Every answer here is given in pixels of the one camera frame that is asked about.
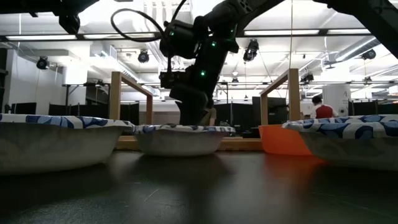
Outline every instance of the robotic arm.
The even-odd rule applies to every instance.
[[[162,72],[161,86],[171,89],[178,100],[180,124],[197,125],[205,108],[213,106],[213,92],[228,52],[237,53],[236,34],[257,16],[283,0],[225,0],[193,25],[174,20],[165,22],[166,39],[160,50],[166,57],[195,58],[185,72]],[[396,57],[398,57],[398,10],[388,0],[314,0],[328,4],[338,12],[351,14],[362,22]]]

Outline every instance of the person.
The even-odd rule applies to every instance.
[[[314,107],[311,112],[311,119],[322,119],[322,118],[336,118],[338,113],[329,105],[324,105],[320,96],[314,96],[312,98]]]
[[[206,115],[201,119],[200,126],[214,126],[216,123],[217,110],[214,107],[206,108]]]

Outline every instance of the white wall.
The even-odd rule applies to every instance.
[[[48,114],[50,103],[65,103],[66,89],[60,72],[56,77],[53,70],[39,70],[36,63],[17,56],[15,50],[8,51],[7,70],[4,104],[36,102],[36,114]]]

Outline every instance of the paper bowl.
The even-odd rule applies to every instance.
[[[105,161],[127,121],[0,114],[0,175],[75,169]]]
[[[214,153],[230,127],[143,125],[133,127],[141,151],[153,156],[200,156]]]
[[[398,115],[352,116],[288,122],[309,150],[334,164],[398,170]]]

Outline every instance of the ceiling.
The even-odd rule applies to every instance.
[[[187,23],[192,23],[196,16],[204,15],[220,2],[220,0],[189,0],[184,5],[177,19]],[[398,6],[398,1],[391,1]],[[135,0],[134,3],[116,3],[113,0],[101,0],[97,6],[88,8],[80,14],[83,26],[80,29],[82,34],[113,33],[113,28],[109,22],[110,15],[121,7],[134,7],[152,16],[156,21],[161,22],[170,20],[171,14],[179,4],[178,0]],[[339,28],[364,28],[363,25],[353,16],[340,14],[332,9],[328,9],[325,4],[313,2],[311,0],[293,0],[293,23],[291,23],[291,2],[285,1],[278,6],[267,11],[263,15],[254,19],[246,30],[266,30],[266,29],[339,29]],[[123,14],[118,19],[118,27],[124,32],[145,32],[156,31],[148,25],[144,19],[135,14]],[[29,14],[10,14],[0,15],[0,35],[33,35],[33,34],[66,34],[58,24],[58,18],[51,13],[39,13],[38,18],[33,18]],[[226,63],[221,71],[221,79],[230,82],[234,75],[239,82],[269,82],[275,80],[280,74],[291,68],[303,68],[319,55],[324,53],[339,52],[355,44],[363,37],[360,36],[340,36],[340,37],[261,37],[257,38],[259,43],[259,53],[257,57],[248,63],[243,61],[244,49],[247,47],[250,38],[238,38],[236,41],[240,47],[237,54],[228,54]],[[96,57],[99,52],[94,49],[101,46],[103,49],[114,47],[118,51],[118,60],[124,62],[128,69],[134,72],[139,82],[159,83],[159,70],[164,62],[162,57],[158,57],[157,43],[143,44],[128,40],[112,41],[70,41],[70,42],[24,42],[21,48],[30,49],[67,49],[79,56],[88,65],[89,78],[101,78],[109,80],[111,72],[115,70],[113,63],[108,63],[103,58]],[[141,49],[149,49],[149,61],[147,63],[138,62],[138,54]],[[398,64],[397,59],[382,45],[374,49],[377,57],[373,60],[364,61],[351,59],[338,67],[347,67],[349,72],[345,74],[344,80],[363,80],[365,75],[377,73],[378,71],[391,68]],[[193,60],[183,58],[175,59],[175,68],[184,68],[192,63]],[[333,72],[325,70],[319,66],[311,71],[315,76],[315,81],[324,80],[326,75],[334,75]],[[398,78],[395,71],[389,72],[373,80],[392,80]],[[257,96],[261,88],[265,85],[237,85],[229,86],[232,90],[230,97],[238,99],[242,96]],[[376,91],[378,95],[387,93],[385,91],[389,85],[375,86],[364,91]],[[363,86],[352,86],[352,89],[359,90]],[[322,86],[308,86],[303,88],[308,96],[322,91]]]

